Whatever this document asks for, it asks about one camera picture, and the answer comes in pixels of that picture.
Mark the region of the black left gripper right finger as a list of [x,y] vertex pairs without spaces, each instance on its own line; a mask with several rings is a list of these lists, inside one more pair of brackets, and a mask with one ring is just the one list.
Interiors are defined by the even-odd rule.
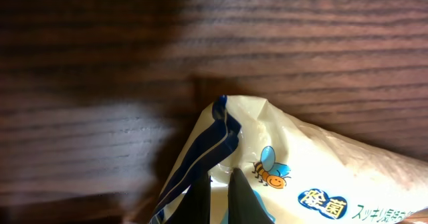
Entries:
[[244,173],[234,168],[228,187],[228,224],[273,224]]

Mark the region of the yellow white snack bag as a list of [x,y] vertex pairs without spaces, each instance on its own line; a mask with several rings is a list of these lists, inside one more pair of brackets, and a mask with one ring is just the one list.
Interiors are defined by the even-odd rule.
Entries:
[[202,111],[158,197],[166,223],[211,179],[210,223],[228,223],[234,168],[274,223],[399,223],[427,208],[427,163],[303,122],[266,99],[222,96]]

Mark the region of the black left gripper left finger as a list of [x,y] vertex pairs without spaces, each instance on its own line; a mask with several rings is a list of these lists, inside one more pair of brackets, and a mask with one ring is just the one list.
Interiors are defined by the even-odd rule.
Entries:
[[202,175],[189,187],[166,224],[210,224],[211,179]]

